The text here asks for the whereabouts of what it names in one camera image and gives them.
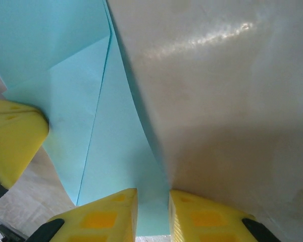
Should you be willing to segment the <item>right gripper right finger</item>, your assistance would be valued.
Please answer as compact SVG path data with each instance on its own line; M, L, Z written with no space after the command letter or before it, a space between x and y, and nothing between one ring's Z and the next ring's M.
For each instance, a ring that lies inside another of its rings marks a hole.
M169 191L171 241L280 241L241 210L180 190Z

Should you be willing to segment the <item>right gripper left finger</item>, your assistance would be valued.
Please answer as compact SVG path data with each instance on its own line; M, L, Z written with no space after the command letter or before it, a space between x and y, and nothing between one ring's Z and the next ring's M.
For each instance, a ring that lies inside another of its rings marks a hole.
M138 192L129 188L58 214L28 241L135 241Z

